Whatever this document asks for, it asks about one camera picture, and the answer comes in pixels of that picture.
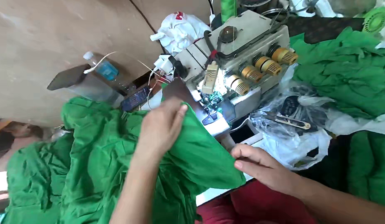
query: water bottle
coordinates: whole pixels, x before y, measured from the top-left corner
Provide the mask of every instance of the water bottle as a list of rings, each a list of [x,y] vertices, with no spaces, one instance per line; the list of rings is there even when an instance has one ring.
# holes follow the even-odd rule
[[[88,51],[84,54],[84,59],[89,61],[89,64],[94,67],[103,57],[101,55],[94,54],[91,51]],[[114,83],[114,86],[117,86],[125,94],[129,94],[136,90],[136,86],[131,83],[129,85],[124,85],[122,78],[117,80],[119,71],[116,69],[109,61],[106,59],[102,60],[101,63],[96,67],[96,72],[102,75],[105,79]]]
[[[90,61],[90,65],[94,67],[100,60],[100,55],[93,54],[93,52],[88,51],[84,54],[84,59]],[[96,67],[96,72],[101,74],[105,79],[112,81],[119,74],[118,69],[116,69],[109,61],[106,59],[102,60],[101,63]]]

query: white plastic bag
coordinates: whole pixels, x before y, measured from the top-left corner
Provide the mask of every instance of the white plastic bag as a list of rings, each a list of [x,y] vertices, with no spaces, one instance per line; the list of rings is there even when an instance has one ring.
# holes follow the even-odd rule
[[[330,141],[331,137],[327,132],[324,129],[320,129],[316,132],[289,138],[277,138],[274,135],[264,133],[263,140],[252,146],[264,149],[289,170],[304,170],[321,161],[325,155],[328,155]],[[309,151],[317,147],[318,154],[315,157],[307,156]]]
[[[349,135],[356,131],[367,130],[385,134],[385,114],[374,120],[364,118],[353,118],[338,110],[329,109],[325,128],[335,135]]]
[[[203,38],[205,30],[210,30],[209,26],[196,16],[175,12],[162,21],[158,33],[150,39],[160,40],[162,46],[175,56],[195,40]]]
[[[290,115],[296,120],[309,122],[311,128],[303,130],[266,118],[267,111],[280,113],[286,98],[298,97],[299,106]],[[327,97],[315,97],[311,87],[292,80],[282,82],[263,97],[261,108],[250,114],[250,120],[257,130],[263,133],[263,140],[252,146],[266,150],[282,165],[290,170],[304,170],[321,161],[328,154],[331,137],[323,129],[326,109],[320,105],[332,101]],[[314,157],[307,156],[318,148]]]

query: fabric pile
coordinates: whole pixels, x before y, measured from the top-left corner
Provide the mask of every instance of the fabric pile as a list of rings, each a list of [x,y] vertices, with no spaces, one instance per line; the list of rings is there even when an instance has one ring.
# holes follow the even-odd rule
[[[385,135],[359,131],[349,151],[349,192],[385,206]]]
[[[336,100],[352,117],[374,119],[385,114],[385,49],[368,33],[346,28],[336,39],[307,44],[291,38],[299,54],[294,79],[314,86],[319,95]]]
[[[312,85],[320,96],[334,99],[328,104],[361,119],[361,123],[365,123],[363,118],[385,115],[385,48],[375,48],[379,40],[351,28],[334,40],[317,44],[307,44],[303,38],[303,34],[291,38],[291,47],[299,54],[294,80]],[[371,126],[376,126],[378,119],[370,120]],[[348,163],[349,192],[385,206],[385,135],[356,132]]]
[[[71,99],[63,106],[62,119],[74,132],[23,148],[9,161],[10,206],[4,223],[107,224],[146,113]],[[179,138],[160,164],[153,223],[193,223],[198,194],[244,183],[234,159],[189,108]]]

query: hand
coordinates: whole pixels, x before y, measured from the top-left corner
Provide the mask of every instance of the hand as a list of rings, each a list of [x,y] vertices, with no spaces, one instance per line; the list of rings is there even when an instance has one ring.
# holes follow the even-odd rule
[[[302,178],[285,168],[261,148],[237,144],[231,151],[238,170],[256,178],[272,190],[294,196]]]
[[[143,119],[136,152],[147,157],[162,158],[180,134],[188,106],[172,98],[150,111]]]

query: green fan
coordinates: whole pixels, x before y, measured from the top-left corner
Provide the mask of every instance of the green fan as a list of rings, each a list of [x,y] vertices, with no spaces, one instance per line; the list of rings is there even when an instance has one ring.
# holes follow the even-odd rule
[[[374,8],[364,16],[363,32],[378,33],[385,26],[385,7]]]

